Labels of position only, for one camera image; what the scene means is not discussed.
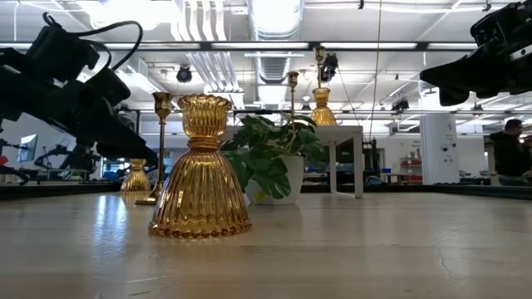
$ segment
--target ceiling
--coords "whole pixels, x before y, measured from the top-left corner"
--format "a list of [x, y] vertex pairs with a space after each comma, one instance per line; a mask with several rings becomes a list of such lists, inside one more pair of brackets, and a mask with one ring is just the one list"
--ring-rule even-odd
[[[157, 0], [150, 5], [155, 7], [156, 17], [160, 21], [157, 28], [145, 31], [144, 42], [174, 42], [170, 33], [170, 23], [175, 22], [174, 6], [177, 0]], [[501, 7], [512, 1], [491, 1], [494, 7]], [[357, 9], [358, 1], [342, 0], [306, 0], [303, 12], [303, 25], [299, 40], [301, 41], [395, 41], [395, 42], [473, 42], [469, 30], [472, 24], [481, 19], [485, 12], [453, 12], [453, 13], [419, 13], [427, 9], [448, 9], [484, 7], [485, 0], [385, 0], [385, 8], [379, 16], [379, 1], [366, 0], [364, 9]], [[0, 0], [0, 41], [31, 42], [44, 25], [42, 13], [49, 11], [54, 18], [70, 32], [81, 32], [91, 29], [91, 18], [82, 1], [17, 1]], [[199, 1], [199, 15], [202, 3]], [[224, 0], [224, 30], [231, 41], [250, 40], [249, 16], [245, 0]], [[390, 12], [388, 8], [408, 9], [411, 12]], [[274, 19], [276, 7], [272, 7]], [[202, 20], [199, 17], [201, 30]], [[113, 32], [103, 33], [97, 38], [104, 42], [133, 42], [136, 39], [134, 27], [123, 27]], [[311, 52], [301, 52], [304, 57], [294, 58], [293, 70], [298, 71], [296, 87], [296, 108], [302, 105], [303, 96], [311, 96], [317, 87], [316, 62]], [[418, 109], [419, 72], [424, 68], [439, 66], [455, 61], [466, 55], [465, 52], [348, 52], [337, 53], [339, 71], [329, 83], [324, 85], [331, 89], [330, 107], [333, 110], [348, 110], [351, 103], [355, 108], [370, 110], [381, 109], [394, 100], [388, 96], [401, 88], [401, 94], [410, 103], [411, 109]], [[254, 72], [254, 60], [244, 57], [244, 52], [231, 52], [239, 85], [244, 93], [244, 104], [248, 109], [256, 109], [261, 103], [257, 97], [257, 78]], [[149, 67], [147, 76], [157, 86], [177, 95], [204, 92], [204, 82], [192, 67], [191, 83], [179, 84], [175, 74], [179, 65], [190, 64], [182, 51], [139, 51], [136, 57], [145, 61]], [[377, 84], [373, 80], [377, 71]], [[148, 92], [139, 86], [130, 85], [132, 97], [127, 101], [130, 108], [151, 110], [153, 102]], [[289, 107], [289, 92], [281, 108]], [[475, 97], [456, 108], [468, 110], [475, 103]], [[511, 96], [489, 105], [489, 109], [507, 110], [519, 105], [532, 105], [528, 95]], [[503, 120], [504, 116], [493, 116], [492, 120]]]

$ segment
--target air duct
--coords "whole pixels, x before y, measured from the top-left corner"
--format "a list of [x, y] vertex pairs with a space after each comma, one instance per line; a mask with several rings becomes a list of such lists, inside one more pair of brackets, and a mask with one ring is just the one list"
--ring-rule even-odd
[[[249, 26], [255, 41], [297, 40], [303, 20], [304, 0], [248, 0]], [[256, 58], [257, 83], [281, 84], [292, 68], [293, 58]], [[284, 86], [259, 86], [263, 104], [281, 104]]]

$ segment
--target person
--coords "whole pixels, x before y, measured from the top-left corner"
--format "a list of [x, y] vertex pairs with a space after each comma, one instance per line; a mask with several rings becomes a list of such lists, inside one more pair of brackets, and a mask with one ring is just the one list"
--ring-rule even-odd
[[490, 135], [494, 142], [495, 170], [503, 186], [532, 186], [527, 177], [532, 176], [530, 148], [520, 143], [523, 133], [521, 120], [508, 120], [505, 130]]

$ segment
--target gold candlestick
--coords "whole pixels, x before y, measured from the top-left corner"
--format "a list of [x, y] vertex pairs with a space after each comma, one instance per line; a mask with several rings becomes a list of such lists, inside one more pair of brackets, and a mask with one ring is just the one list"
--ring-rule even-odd
[[151, 194], [145, 199], [139, 199], [135, 201], [135, 204], [149, 204], [155, 205], [157, 199], [160, 196], [160, 192], [163, 189], [165, 183], [165, 125], [166, 116], [168, 116], [172, 110], [172, 99], [174, 95], [168, 92], [154, 92], [151, 94], [155, 100], [155, 113], [159, 116], [160, 135], [159, 135], [159, 177], [157, 183]]
[[298, 76], [299, 76], [299, 73], [296, 71], [290, 71], [288, 73], [288, 84], [290, 85], [290, 93], [292, 94], [292, 110], [291, 110], [292, 116], [296, 114], [294, 94], [296, 92], [295, 88], [298, 85]]
[[122, 195], [147, 194], [151, 190], [150, 181], [144, 172], [145, 160], [131, 159], [131, 170], [121, 185]]
[[313, 90], [316, 109], [314, 109], [310, 117], [317, 125], [337, 125], [336, 117], [334, 117], [333, 112], [327, 107], [331, 90], [326, 87], [322, 88], [322, 66], [323, 58], [325, 56], [325, 47], [314, 47], [314, 56], [318, 62], [318, 88]]
[[190, 151], [166, 180], [150, 233], [175, 238], [230, 236], [251, 228], [239, 181], [218, 151], [231, 102], [222, 97], [191, 95], [178, 102]]

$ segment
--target monitor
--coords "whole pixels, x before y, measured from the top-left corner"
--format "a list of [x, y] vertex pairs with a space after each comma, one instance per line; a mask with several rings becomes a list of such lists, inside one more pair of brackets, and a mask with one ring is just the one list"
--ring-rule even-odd
[[35, 149], [37, 148], [37, 134], [22, 137], [20, 139], [20, 149], [18, 149], [17, 162], [33, 161], [35, 159]]

